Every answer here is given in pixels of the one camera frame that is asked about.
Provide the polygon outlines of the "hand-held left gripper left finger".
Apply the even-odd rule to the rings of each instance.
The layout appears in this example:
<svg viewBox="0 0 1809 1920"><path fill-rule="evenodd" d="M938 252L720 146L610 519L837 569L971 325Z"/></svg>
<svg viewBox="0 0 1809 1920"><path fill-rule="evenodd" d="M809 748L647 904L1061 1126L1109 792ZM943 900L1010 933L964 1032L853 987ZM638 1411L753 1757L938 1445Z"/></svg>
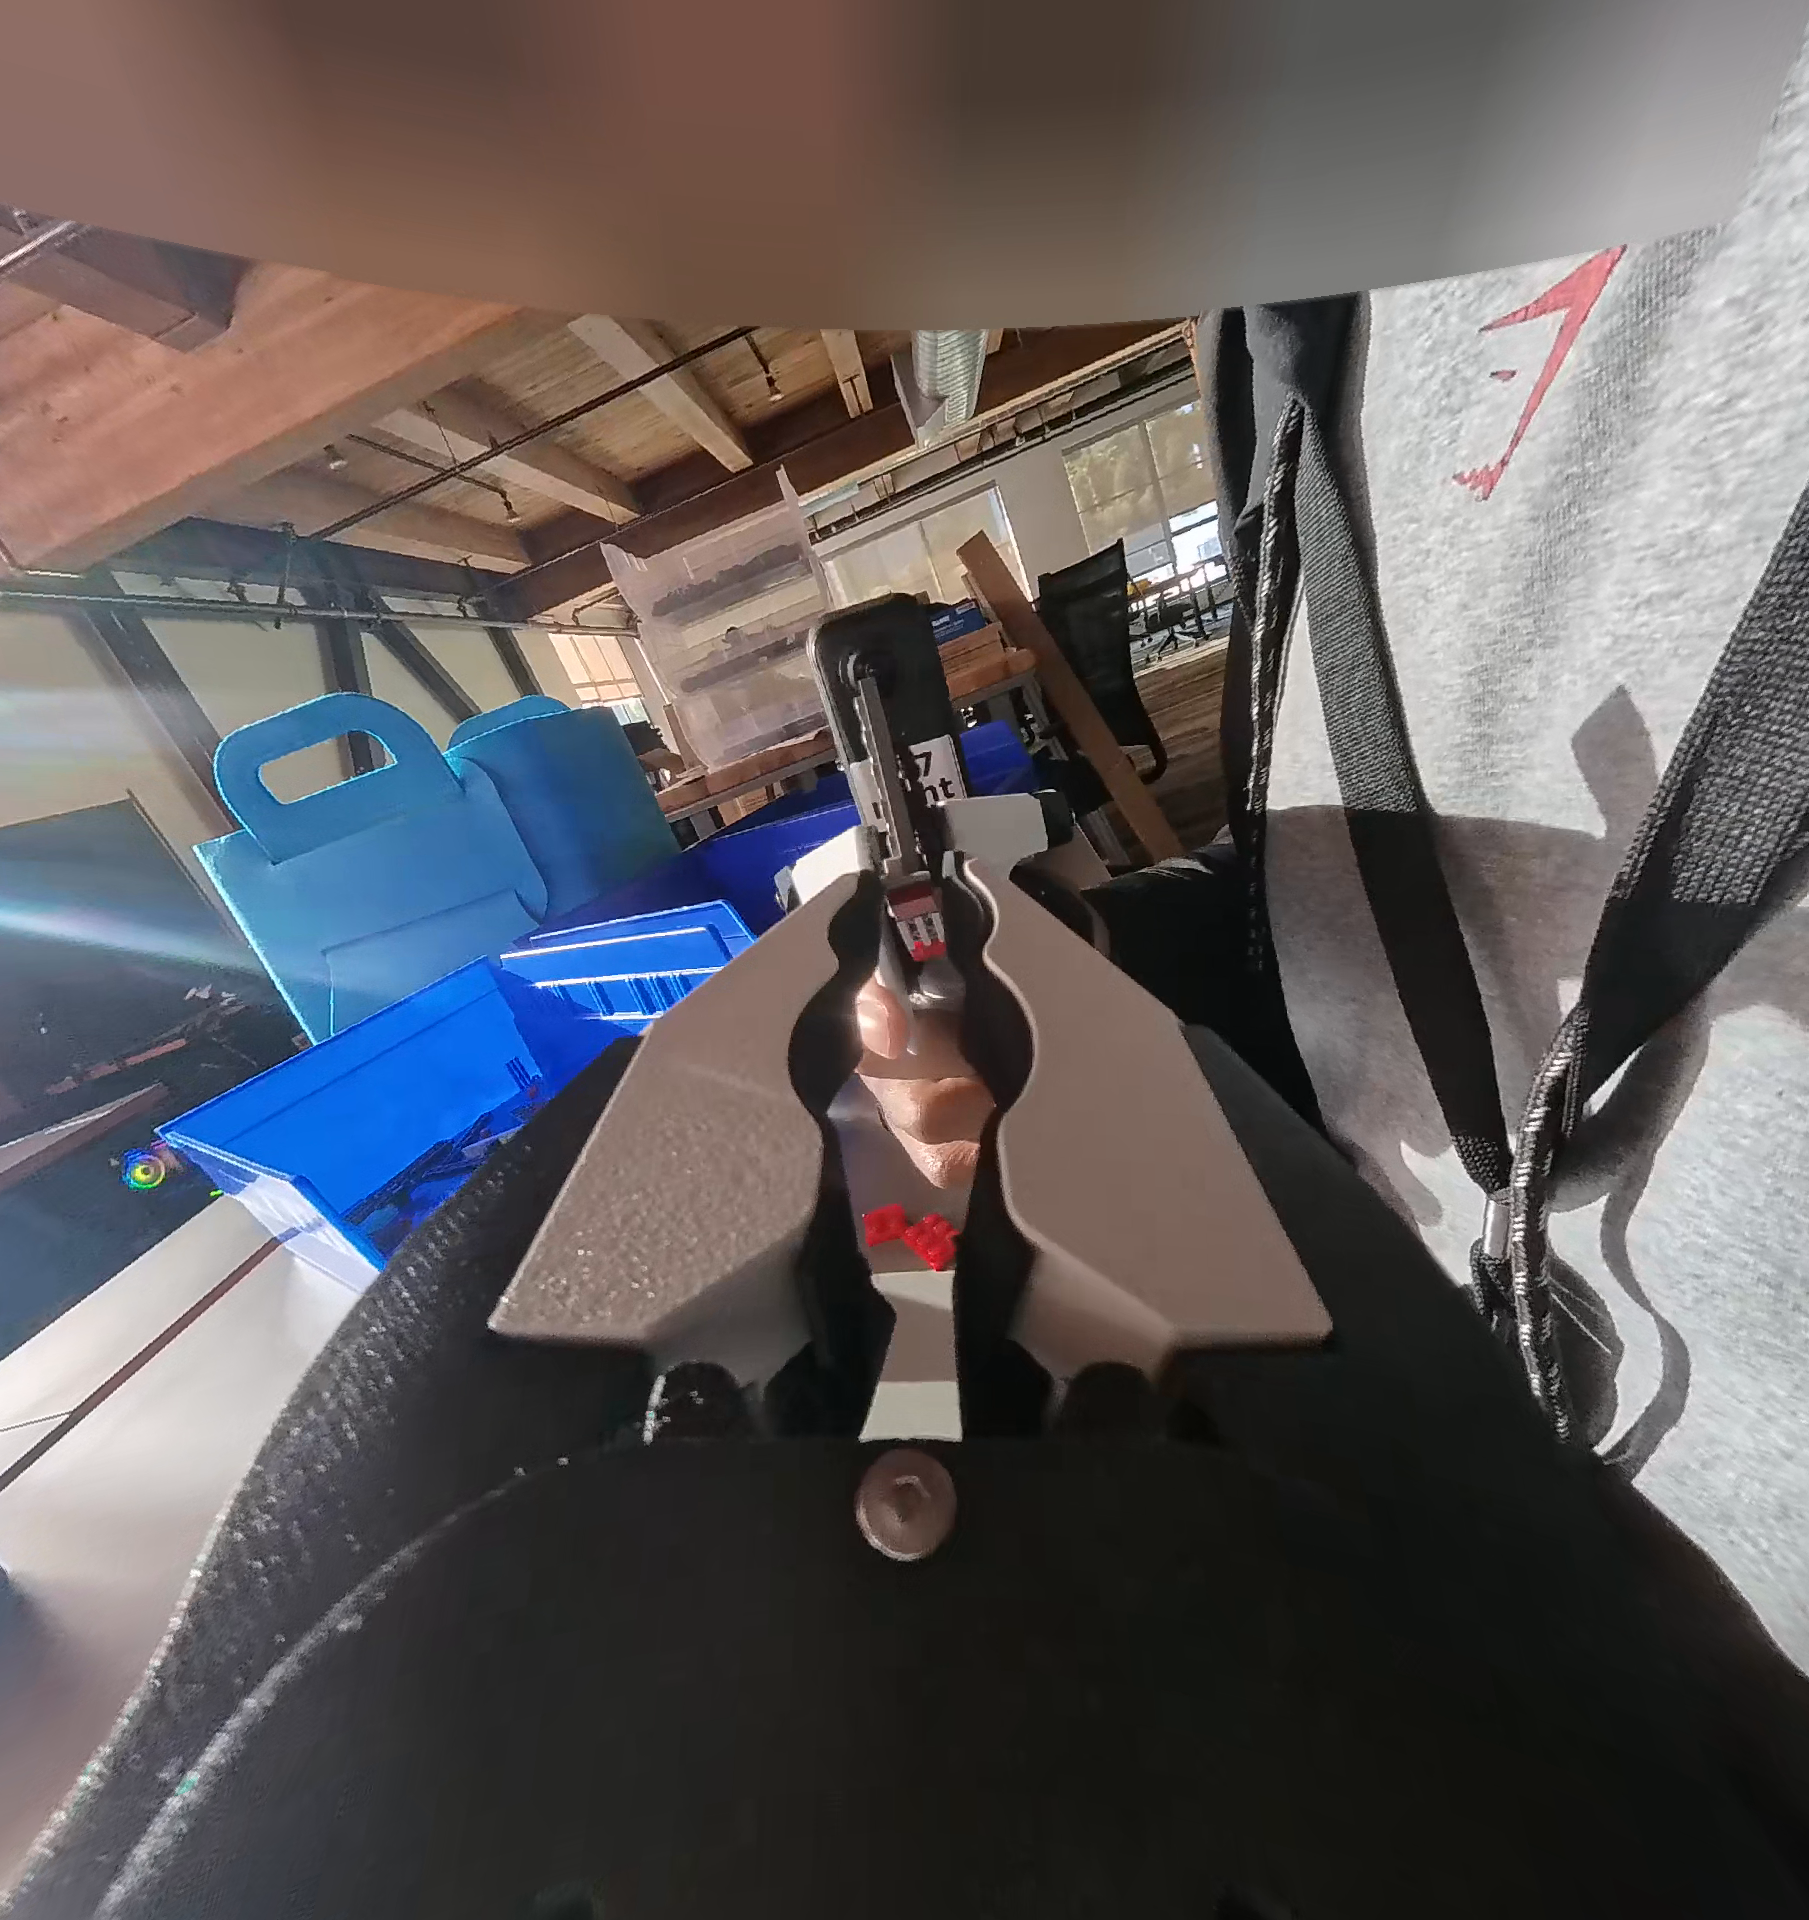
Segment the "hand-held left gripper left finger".
<svg viewBox="0 0 1809 1920"><path fill-rule="evenodd" d="M883 945L847 873L637 1045L490 1316L501 1339L716 1364L780 1400L869 1402L885 1299L848 1200L834 1099Z"/></svg>

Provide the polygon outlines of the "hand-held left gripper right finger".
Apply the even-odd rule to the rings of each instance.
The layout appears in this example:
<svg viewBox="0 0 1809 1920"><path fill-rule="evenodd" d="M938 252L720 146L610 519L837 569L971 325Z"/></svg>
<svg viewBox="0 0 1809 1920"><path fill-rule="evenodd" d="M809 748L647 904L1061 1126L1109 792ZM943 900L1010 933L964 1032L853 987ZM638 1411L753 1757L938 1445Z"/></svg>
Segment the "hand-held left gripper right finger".
<svg viewBox="0 0 1809 1920"><path fill-rule="evenodd" d="M961 1236L961 1382L1186 1353L1310 1353L1331 1311L1192 1036L1013 878L957 856L961 1046L990 1113Z"/></svg>

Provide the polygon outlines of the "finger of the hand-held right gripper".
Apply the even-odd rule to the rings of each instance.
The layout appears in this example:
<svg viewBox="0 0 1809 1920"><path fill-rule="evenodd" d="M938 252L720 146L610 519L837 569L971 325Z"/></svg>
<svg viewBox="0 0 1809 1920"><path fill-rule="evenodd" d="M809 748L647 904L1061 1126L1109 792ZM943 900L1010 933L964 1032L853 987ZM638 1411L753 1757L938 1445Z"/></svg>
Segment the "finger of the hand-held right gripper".
<svg viewBox="0 0 1809 1920"><path fill-rule="evenodd" d="M795 910L817 899L837 879L864 871L868 871L868 830L853 824L778 870L773 878L778 904L782 910Z"/></svg>
<svg viewBox="0 0 1809 1920"><path fill-rule="evenodd" d="M1055 846L1048 792L960 796L938 802L938 833L947 861L985 861L1013 868Z"/></svg>

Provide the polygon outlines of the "long black toy brick plate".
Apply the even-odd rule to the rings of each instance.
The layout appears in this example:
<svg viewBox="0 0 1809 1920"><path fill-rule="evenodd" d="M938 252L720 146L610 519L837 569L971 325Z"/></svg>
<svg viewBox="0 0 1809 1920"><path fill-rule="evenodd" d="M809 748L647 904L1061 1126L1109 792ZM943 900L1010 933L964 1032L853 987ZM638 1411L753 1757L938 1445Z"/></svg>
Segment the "long black toy brick plate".
<svg viewBox="0 0 1809 1920"><path fill-rule="evenodd" d="M948 957L943 882L918 831L878 672L869 663L855 663L851 689L868 746L868 863L883 884L899 981L907 999L918 997L928 1004L944 993L943 987L918 984Z"/></svg>

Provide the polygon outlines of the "grey desk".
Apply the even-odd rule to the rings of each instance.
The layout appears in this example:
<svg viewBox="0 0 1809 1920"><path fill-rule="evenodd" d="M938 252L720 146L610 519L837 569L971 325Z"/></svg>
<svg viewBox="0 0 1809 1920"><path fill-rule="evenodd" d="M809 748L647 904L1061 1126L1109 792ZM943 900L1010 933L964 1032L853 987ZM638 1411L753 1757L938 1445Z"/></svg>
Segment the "grey desk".
<svg viewBox="0 0 1809 1920"><path fill-rule="evenodd" d="M202 1765L317 1655L372 1637L632 1427L629 1358L489 1328L632 1053L616 1042L435 1215L292 1382L244 1280L0 1493L0 1915L96 1915Z"/></svg>

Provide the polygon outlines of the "person's right hand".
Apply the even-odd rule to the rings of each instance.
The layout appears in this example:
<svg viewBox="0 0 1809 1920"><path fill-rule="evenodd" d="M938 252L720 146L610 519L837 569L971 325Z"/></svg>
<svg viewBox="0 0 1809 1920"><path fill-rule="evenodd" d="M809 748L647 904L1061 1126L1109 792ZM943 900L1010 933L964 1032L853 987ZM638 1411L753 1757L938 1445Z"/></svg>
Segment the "person's right hand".
<svg viewBox="0 0 1809 1920"><path fill-rule="evenodd" d="M893 1139L941 1191L965 1188L981 1168L994 1102L965 1056L954 1013L913 1009L878 976L855 1000L859 1078Z"/></svg>

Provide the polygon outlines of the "wooden table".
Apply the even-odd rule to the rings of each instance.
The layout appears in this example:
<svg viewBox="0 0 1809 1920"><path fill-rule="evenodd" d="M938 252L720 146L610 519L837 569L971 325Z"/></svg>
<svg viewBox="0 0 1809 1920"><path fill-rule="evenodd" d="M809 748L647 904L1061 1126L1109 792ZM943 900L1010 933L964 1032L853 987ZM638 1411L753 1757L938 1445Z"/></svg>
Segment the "wooden table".
<svg viewBox="0 0 1809 1920"><path fill-rule="evenodd" d="M742 812L758 811L789 790L809 790L838 762L837 743L822 730L773 748L714 765L667 785L661 794L670 824L690 822L695 835L712 835Z"/></svg>

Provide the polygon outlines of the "wooden plank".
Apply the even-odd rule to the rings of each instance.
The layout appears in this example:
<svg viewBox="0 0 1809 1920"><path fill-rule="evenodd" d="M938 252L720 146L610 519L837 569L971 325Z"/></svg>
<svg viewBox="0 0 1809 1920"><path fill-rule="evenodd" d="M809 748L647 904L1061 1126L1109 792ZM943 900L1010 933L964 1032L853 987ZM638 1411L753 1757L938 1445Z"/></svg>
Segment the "wooden plank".
<svg viewBox="0 0 1809 1920"><path fill-rule="evenodd" d="M1075 746L1094 768L1111 805L1129 822L1142 852L1149 861L1180 859L1182 844L1170 819L1142 783L1132 754L1111 733L1109 724L1098 713L1082 678L1037 613L1037 607L1018 585L998 546L981 531L961 544L960 562L974 595L1006 630L1013 647L1035 654L1037 678L1055 718L1068 725Z"/></svg>

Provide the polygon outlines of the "black mesh office chair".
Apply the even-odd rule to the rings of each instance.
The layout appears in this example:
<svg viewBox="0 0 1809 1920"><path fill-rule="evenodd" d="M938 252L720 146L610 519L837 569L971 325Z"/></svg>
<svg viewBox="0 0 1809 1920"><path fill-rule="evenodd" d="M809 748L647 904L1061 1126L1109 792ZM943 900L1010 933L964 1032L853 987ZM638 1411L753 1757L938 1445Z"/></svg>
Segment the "black mesh office chair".
<svg viewBox="0 0 1809 1920"><path fill-rule="evenodd" d="M1037 613L1075 672L1144 785L1167 770L1167 752L1136 686L1130 568L1122 541L1039 577Z"/></svg>

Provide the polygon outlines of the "clear plastic drawer unit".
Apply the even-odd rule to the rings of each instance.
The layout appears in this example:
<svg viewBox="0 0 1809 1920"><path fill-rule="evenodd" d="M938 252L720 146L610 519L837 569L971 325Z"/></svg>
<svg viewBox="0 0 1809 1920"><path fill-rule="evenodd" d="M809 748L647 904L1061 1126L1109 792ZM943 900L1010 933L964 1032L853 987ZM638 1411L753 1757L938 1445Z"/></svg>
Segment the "clear plastic drawer unit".
<svg viewBox="0 0 1809 1920"><path fill-rule="evenodd" d="M718 768L826 730L812 635L827 581L791 479L770 504L650 557L604 541L687 761Z"/></svg>

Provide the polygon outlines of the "black monitor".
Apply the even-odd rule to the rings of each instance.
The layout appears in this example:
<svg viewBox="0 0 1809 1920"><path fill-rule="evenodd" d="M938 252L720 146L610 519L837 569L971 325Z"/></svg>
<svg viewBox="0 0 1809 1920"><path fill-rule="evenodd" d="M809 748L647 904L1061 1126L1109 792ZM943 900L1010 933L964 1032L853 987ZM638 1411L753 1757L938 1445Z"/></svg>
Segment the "black monitor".
<svg viewBox="0 0 1809 1920"><path fill-rule="evenodd" d="M0 1085L22 1102L192 1018L254 1065L297 1023L134 799L0 827Z"/></svg>

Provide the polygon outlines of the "person's grey shirt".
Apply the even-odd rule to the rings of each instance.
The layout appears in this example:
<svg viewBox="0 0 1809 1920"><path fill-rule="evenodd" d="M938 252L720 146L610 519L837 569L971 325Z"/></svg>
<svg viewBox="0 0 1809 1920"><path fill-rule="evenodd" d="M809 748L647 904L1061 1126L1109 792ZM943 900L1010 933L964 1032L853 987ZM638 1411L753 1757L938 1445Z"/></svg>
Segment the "person's grey shirt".
<svg viewBox="0 0 1809 1920"><path fill-rule="evenodd" d="M1228 819L1329 1131L1546 1460L1809 1683L1809 234L1202 341Z"/></svg>

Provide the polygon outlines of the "black computer with coloured lights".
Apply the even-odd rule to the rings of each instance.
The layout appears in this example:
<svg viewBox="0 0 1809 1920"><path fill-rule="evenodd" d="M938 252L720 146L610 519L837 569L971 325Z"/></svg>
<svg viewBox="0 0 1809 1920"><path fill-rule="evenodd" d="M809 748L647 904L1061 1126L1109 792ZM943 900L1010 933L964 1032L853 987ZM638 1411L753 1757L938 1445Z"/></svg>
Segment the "black computer with coloured lights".
<svg viewBox="0 0 1809 1920"><path fill-rule="evenodd" d="M0 1361L219 1198L185 1162L128 1187L123 1160L153 1147L134 1122L0 1192Z"/></svg>

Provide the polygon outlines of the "silver ventilation duct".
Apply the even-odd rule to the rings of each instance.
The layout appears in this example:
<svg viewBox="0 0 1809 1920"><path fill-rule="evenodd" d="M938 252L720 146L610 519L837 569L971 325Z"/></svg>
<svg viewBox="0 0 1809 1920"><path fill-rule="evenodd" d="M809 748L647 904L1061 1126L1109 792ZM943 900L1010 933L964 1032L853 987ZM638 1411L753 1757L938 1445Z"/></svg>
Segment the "silver ventilation duct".
<svg viewBox="0 0 1809 1920"><path fill-rule="evenodd" d="M893 381L918 449L943 443L976 416L1000 327L922 327L893 351Z"/></svg>

